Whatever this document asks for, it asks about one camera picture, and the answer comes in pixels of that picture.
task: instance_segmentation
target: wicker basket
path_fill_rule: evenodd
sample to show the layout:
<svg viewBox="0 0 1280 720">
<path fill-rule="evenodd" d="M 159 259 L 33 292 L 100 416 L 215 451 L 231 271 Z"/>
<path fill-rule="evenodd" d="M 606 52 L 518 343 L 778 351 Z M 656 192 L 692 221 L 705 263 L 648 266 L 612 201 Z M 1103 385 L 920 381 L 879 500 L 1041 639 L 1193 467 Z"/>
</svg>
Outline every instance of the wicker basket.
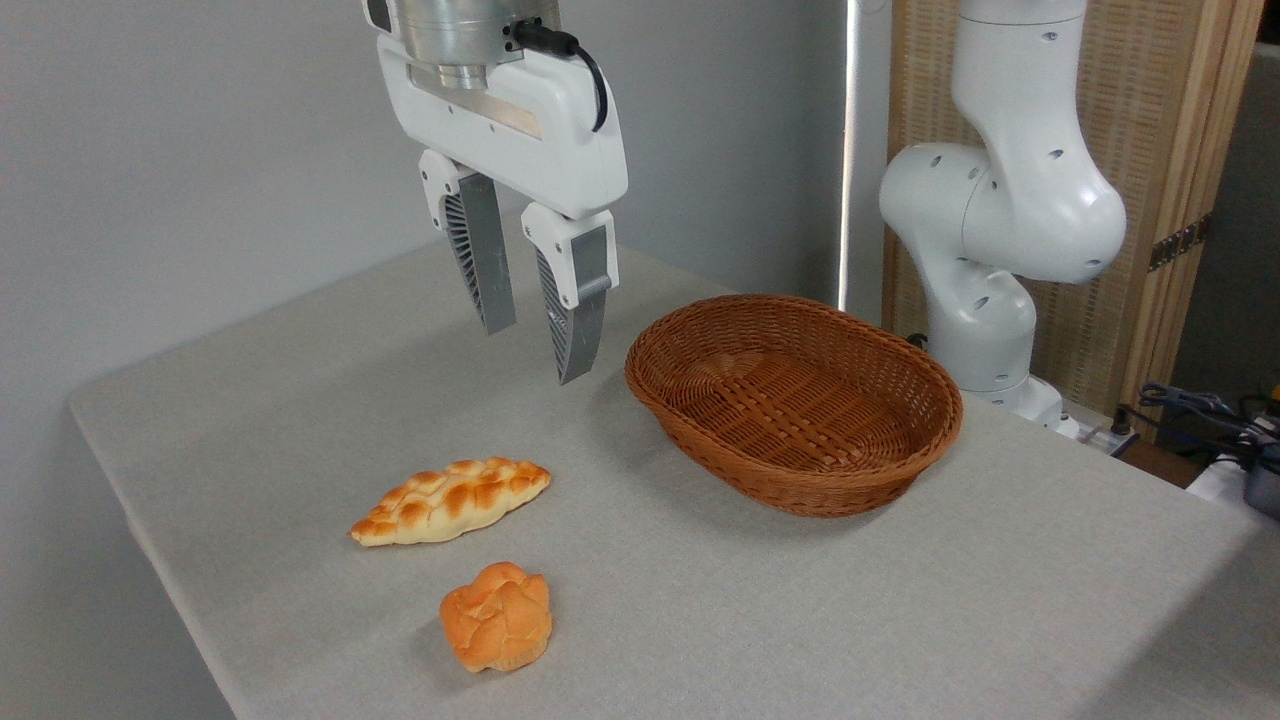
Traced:
<svg viewBox="0 0 1280 720">
<path fill-rule="evenodd" d="M 838 518 L 888 503 L 955 442 L 960 391 L 928 355 L 797 297 L 727 295 L 650 325 L 627 384 L 740 492 Z"/>
</svg>

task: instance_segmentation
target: cable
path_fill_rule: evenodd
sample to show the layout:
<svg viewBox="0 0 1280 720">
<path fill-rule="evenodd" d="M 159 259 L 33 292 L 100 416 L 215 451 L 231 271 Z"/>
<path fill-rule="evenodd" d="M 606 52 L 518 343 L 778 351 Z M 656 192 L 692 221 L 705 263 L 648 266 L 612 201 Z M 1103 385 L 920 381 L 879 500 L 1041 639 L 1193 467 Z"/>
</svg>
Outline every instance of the cable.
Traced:
<svg viewBox="0 0 1280 720">
<path fill-rule="evenodd" d="M 604 120 L 609 118 L 609 94 L 600 65 L 586 50 L 582 50 L 577 38 L 567 32 L 543 26 L 540 19 L 520 20 L 511 27 L 511 36 L 526 50 L 538 50 L 557 58 L 577 56 L 586 63 L 586 69 L 591 70 L 591 82 L 595 85 L 595 126 L 591 127 L 591 132 L 600 132 Z"/>
<path fill-rule="evenodd" d="M 1174 386 L 1147 383 L 1138 391 L 1138 404 L 1143 407 L 1169 407 L 1178 413 L 1170 421 L 1192 414 L 1230 433 L 1261 433 L 1280 441 L 1280 434 L 1254 420 L 1236 415 L 1221 397 L 1207 392 L 1187 392 Z"/>
<path fill-rule="evenodd" d="M 1271 443 L 1258 443 L 1256 438 L 1248 434 L 1239 436 L 1239 439 L 1231 445 L 1215 442 L 1201 437 L 1190 436 L 1181 430 L 1171 428 L 1170 423 L 1172 423 L 1178 418 L 1174 418 L 1169 421 L 1160 421 L 1156 420 L 1155 418 L 1143 415 L 1132 405 L 1121 404 L 1120 409 L 1128 413 L 1130 418 L 1137 418 L 1138 420 L 1147 423 L 1148 425 L 1156 428 L 1162 433 L 1169 433 L 1174 438 L 1199 446 L 1211 452 L 1216 452 L 1217 455 L 1222 455 L 1225 456 L 1225 459 L 1233 460 L 1245 470 L 1261 465 L 1263 469 L 1271 473 L 1280 473 L 1280 462 L 1266 456 L 1266 447 Z"/>
<path fill-rule="evenodd" d="M 595 64 L 595 59 L 586 50 L 579 47 L 577 56 L 586 63 L 586 69 L 591 70 L 591 82 L 595 83 L 595 126 L 591 132 L 600 132 L 604 120 L 609 118 L 609 94 L 604 90 L 604 73 L 600 72 L 600 65 Z"/>
</svg>

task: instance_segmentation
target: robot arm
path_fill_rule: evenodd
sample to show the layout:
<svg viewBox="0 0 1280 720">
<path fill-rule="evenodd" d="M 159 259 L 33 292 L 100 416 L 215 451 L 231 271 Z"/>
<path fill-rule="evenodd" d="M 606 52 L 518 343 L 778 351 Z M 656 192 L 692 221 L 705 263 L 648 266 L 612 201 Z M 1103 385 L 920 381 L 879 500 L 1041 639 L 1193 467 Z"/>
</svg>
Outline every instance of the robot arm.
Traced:
<svg viewBox="0 0 1280 720">
<path fill-rule="evenodd" d="M 613 217 L 627 190 L 612 95 L 559 24 L 557 0 L 365 0 L 383 78 L 419 164 L 433 223 L 453 245 L 485 328 L 515 323 L 494 181 L 522 215 L 561 383 L 591 368 L 605 291 L 618 283 Z M 559 42 L 558 55 L 524 42 Z"/>
<path fill-rule="evenodd" d="M 1125 232 L 1076 118 L 1084 10 L 961 0 L 951 91 L 987 147 L 908 147 L 881 186 L 881 213 L 923 279 L 929 354 L 963 389 L 1050 427 L 1061 397 L 1030 377 L 1036 306 L 1012 273 L 1088 282 Z"/>
<path fill-rule="evenodd" d="M 1075 109 L 1084 9 L 1084 0 L 960 3 L 951 92 L 987 150 L 929 143 L 893 160 L 881 202 L 905 242 L 929 236 L 920 241 L 951 258 L 1042 281 L 1083 283 L 1111 264 L 1124 202 L 1089 158 Z M 922 186 L 929 195 L 914 197 Z"/>
</svg>

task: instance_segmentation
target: gray tablecloth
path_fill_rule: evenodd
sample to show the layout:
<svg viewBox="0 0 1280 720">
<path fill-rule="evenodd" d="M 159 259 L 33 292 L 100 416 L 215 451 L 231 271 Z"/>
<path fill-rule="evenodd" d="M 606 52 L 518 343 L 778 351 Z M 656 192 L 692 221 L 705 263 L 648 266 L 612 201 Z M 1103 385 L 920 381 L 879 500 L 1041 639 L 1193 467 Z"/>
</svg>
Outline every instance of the gray tablecloth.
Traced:
<svg viewBox="0 0 1280 720">
<path fill-rule="evenodd" d="M 622 378 L 662 314 L 722 292 L 622 255 L 595 369 L 557 387 L 532 260 L 484 336 L 444 246 L 78 391 L 131 527 L 242 717 L 1280 717 L 1280 542 L 1010 414 L 901 500 L 785 515 L 680 454 Z M 406 477 L 531 459 L 534 502 L 366 550 Z M 436 607 L 512 560 L 547 653 L 471 675 Z"/>
</svg>

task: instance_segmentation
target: bread roll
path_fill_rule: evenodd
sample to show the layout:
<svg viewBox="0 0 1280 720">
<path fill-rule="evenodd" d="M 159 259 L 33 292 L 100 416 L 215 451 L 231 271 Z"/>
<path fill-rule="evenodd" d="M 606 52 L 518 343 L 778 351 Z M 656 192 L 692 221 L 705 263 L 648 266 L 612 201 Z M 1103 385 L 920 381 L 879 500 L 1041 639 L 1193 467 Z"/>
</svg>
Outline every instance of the bread roll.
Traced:
<svg viewBox="0 0 1280 720">
<path fill-rule="evenodd" d="M 440 602 L 444 638 L 471 673 L 508 671 L 541 657 L 552 634 L 550 589 L 541 575 L 494 562 Z"/>
<path fill-rule="evenodd" d="M 352 525 L 351 537 L 365 547 L 451 541 L 497 523 L 550 480 L 550 473 L 524 460 L 462 460 L 443 473 L 419 473 L 383 496 Z"/>
</svg>

